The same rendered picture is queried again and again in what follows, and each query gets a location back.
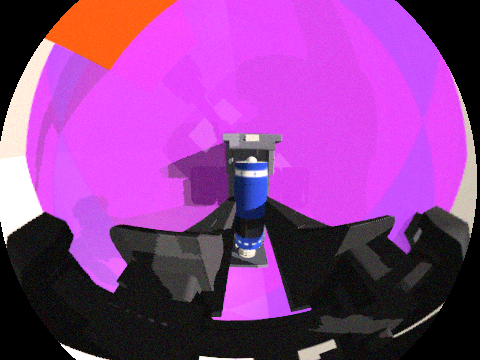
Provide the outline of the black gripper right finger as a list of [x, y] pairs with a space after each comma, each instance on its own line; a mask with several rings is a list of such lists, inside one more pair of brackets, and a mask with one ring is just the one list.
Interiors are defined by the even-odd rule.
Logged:
[[265, 231], [271, 240], [289, 311], [311, 308], [309, 299], [349, 248], [389, 236], [395, 216], [327, 225], [267, 196]]

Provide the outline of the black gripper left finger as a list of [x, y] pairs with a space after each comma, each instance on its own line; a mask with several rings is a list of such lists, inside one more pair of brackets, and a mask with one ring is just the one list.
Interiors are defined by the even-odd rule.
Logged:
[[236, 200], [231, 196], [187, 231], [120, 224], [109, 229], [109, 236], [127, 265], [195, 276], [212, 317], [221, 317], [235, 229]]

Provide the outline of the blue cylindrical battery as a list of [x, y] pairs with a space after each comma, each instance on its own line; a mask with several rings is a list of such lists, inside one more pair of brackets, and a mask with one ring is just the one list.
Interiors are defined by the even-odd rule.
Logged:
[[251, 156], [235, 161], [235, 235], [241, 249], [256, 249], [261, 245], [265, 228], [267, 164]]

